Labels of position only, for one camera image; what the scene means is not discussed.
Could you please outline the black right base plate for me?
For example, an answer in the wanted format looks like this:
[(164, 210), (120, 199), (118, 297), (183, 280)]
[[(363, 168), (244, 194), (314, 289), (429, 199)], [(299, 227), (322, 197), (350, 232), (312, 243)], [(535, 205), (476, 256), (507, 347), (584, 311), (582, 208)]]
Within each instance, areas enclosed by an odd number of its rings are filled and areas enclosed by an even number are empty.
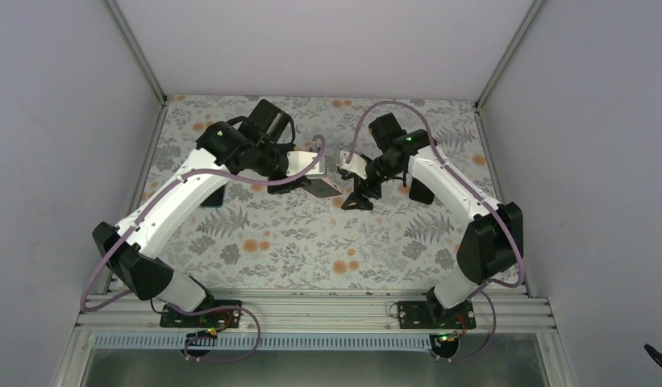
[(399, 326), (403, 330), (474, 329), (477, 327), (473, 304), (464, 301), (451, 309), (425, 301), (396, 303)]

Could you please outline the aluminium frame post right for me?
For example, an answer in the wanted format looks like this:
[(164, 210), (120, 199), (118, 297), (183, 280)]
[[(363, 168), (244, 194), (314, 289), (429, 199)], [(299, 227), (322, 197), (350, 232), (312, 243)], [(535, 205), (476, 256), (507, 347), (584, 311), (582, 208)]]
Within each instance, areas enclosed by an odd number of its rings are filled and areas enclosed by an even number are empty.
[(481, 113), (484, 109), (485, 104), (494, 92), (498, 82), (502, 79), (502, 76), (509, 67), (511, 61), (514, 59), (523, 41), (526, 39), (527, 34), (530, 32), (530, 29), (535, 23), (538, 14), (541, 12), (544, 6), (544, 3), (544, 0), (531, 1), (531, 4), (523, 16), (521, 23), (518, 25), (510, 42), (507, 44), (500, 60), (496, 64), (488, 81), (485, 83), (485, 87), (481, 91), (480, 96), (476, 101), (475, 106), (478, 113)]

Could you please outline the floral patterned table mat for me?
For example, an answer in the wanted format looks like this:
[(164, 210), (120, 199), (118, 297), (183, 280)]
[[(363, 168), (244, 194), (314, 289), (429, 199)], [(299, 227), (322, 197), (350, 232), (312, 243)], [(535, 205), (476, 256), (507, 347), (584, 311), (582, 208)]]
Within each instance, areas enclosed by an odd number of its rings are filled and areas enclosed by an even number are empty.
[[(383, 106), (375, 98), (275, 97), (294, 118), (293, 140), (306, 150), (327, 141), (328, 178), (345, 194), (336, 171), (340, 151), (380, 154), (367, 128), (394, 114), (407, 131), (429, 125), (442, 153), (475, 185), (493, 182), (467, 101), (410, 99)], [(429, 289), (456, 266), (467, 220), (440, 200), (409, 199), (408, 181), (389, 181), (373, 210), (342, 210), (344, 196), (316, 198), (302, 189), (271, 195), (264, 186), (230, 182), (223, 205), (195, 210), (173, 233), (160, 258), (213, 288)]]

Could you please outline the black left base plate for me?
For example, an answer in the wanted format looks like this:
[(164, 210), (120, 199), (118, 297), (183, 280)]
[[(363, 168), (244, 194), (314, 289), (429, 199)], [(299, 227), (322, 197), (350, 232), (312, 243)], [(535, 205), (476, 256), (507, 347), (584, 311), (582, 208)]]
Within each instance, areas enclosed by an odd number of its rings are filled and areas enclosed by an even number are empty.
[(226, 328), (238, 328), (241, 317), (240, 310), (227, 309), (189, 316), (179, 313), (171, 306), (165, 306), (161, 312), (159, 326), (221, 331)]

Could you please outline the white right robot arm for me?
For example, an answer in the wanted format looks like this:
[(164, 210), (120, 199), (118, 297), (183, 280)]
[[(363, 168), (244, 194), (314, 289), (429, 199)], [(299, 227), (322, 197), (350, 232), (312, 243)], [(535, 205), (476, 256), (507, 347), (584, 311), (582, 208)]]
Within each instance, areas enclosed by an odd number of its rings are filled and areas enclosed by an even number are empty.
[(410, 175), (411, 199), (424, 204), (439, 199), (468, 222), (456, 266), (426, 293), (427, 321), (445, 328), (494, 276), (522, 265), (523, 213), (515, 203), (500, 203), (464, 177), (442, 155), (429, 128), (408, 133), (393, 114), (374, 119), (368, 128), (381, 154), (371, 159), (353, 150), (340, 152), (339, 173), (353, 181), (343, 209), (371, 210), (385, 182)]

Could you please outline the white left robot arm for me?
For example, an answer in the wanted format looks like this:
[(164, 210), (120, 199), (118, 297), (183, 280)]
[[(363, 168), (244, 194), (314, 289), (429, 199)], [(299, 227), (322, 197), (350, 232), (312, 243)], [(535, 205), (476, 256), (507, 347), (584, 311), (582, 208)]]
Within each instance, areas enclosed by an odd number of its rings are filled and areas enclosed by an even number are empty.
[(293, 118), (265, 99), (248, 116), (211, 124), (178, 170), (137, 210), (94, 228), (102, 255), (97, 269), (108, 268), (139, 300), (161, 300), (192, 326), (207, 324), (213, 295), (159, 254), (175, 230), (230, 181), (268, 186), (277, 194), (322, 176), (325, 139), (316, 135), (317, 149), (298, 151), (293, 141), (279, 140), (287, 127), (294, 127)]

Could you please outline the aluminium frame post left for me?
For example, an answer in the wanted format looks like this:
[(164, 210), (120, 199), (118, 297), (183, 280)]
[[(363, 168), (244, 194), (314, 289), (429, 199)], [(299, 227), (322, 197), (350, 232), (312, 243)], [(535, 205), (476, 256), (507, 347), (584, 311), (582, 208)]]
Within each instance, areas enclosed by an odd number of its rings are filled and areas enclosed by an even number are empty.
[(144, 55), (139, 41), (136, 39), (134, 32), (131, 29), (130, 23), (123, 14), (123, 10), (118, 1), (104, 0), (103, 1), (111, 13), (115, 26), (119, 29), (125, 44), (131, 52), (131, 55), (139, 67), (140, 72), (143, 74), (146, 82), (148, 83), (152, 93), (155, 95), (158, 102), (163, 106), (167, 101), (167, 95), (162, 90), (159, 81), (152, 67)]

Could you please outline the black phone case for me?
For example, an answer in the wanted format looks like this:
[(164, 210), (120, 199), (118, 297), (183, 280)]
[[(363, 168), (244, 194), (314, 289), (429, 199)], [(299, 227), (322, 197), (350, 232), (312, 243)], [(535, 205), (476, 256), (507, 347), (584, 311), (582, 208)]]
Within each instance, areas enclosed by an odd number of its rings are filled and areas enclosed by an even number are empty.
[(413, 177), (409, 191), (409, 199), (425, 205), (431, 205), (435, 199), (435, 195), (424, 183)]

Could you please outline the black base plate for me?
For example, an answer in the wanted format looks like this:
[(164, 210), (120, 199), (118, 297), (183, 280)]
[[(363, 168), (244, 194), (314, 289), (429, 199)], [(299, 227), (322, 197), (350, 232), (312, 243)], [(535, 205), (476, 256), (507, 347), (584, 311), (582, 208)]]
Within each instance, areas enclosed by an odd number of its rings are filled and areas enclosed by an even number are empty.
[(227, 309), (189, 316), (179, 313), (171, 306), (165, 306), (161, 312), (159, 326), (221, 331), (226, 328), (238, 328), (241, 317), (240, 310)]
[(425, 301), (396, 303), (399, 326), (403, 330), (474, 329), (477, 327), (473, 304), (464, 301), (451, 309)]

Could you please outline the aluminium frame post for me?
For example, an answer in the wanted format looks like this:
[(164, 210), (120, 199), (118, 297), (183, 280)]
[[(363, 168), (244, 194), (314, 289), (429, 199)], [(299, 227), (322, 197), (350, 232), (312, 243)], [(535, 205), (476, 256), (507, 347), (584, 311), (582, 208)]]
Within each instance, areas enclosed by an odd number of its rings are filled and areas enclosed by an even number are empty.
[(131, 29), (130, 23), (123, 14), (123, 10), (118, 1), (104, 0), (103, 1), (111, 13), (115, 26), (119, 29), (125, 44), (131, 52), (131, 55), (139, 67), (140, 72), (143, 74), (146, 82), (148, 83), (152, 93), (155, 95), (158, 102), (163, 106), (167, 101), (167, 95), (162, 90), (159, 81), (152, 67), (144, 55), (139, 41), (136, 39), (134, 32)]
[(530, 32), (530, 29), (535, 23), (538, 14), (541, 12), (544, 6), (544, 3), (544, 0), (531, 1), (531, 4), (523, 16), (521, 23), (518, 25), (510, 42), (507, 44), (500, 60), (496, 64), (488, 81), (485, 83), (485, 87), (481, 91), (480, 96), (476, 101), (475, 106), (478, 113), (481, 113), (484, 109), (485, 104), (494, 92), (498, 82), (502, 79), (502, 76), (509, 67), (511, 61), (514, 59), (523, 41), (526, 39), (527, 34)]

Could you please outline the aluminium mounting rail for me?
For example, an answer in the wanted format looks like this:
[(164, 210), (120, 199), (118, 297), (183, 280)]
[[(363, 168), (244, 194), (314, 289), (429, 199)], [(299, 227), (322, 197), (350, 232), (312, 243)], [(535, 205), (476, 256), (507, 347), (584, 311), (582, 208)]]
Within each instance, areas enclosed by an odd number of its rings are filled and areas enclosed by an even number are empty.
[[(240, 300), (255, 316), (245, 316), (239, 333), (250, 333), (260, 324), (264, 333), (397, 333), (396, 303), (417, 301), (417, 290), (358, 291), (291, 289), (217, 290), (220, 298)], [(492, 302), (477, 295), (473, 313), (474, 333), (496, 327), (500, 333), (552, 332), (556, 322), (546, 298), (530, 298), (522, 290), (488, 291)], [(80, 314), (78, 331), (160, 331), (160, 316), (148, 302), (124, 297), (104, 310)]]

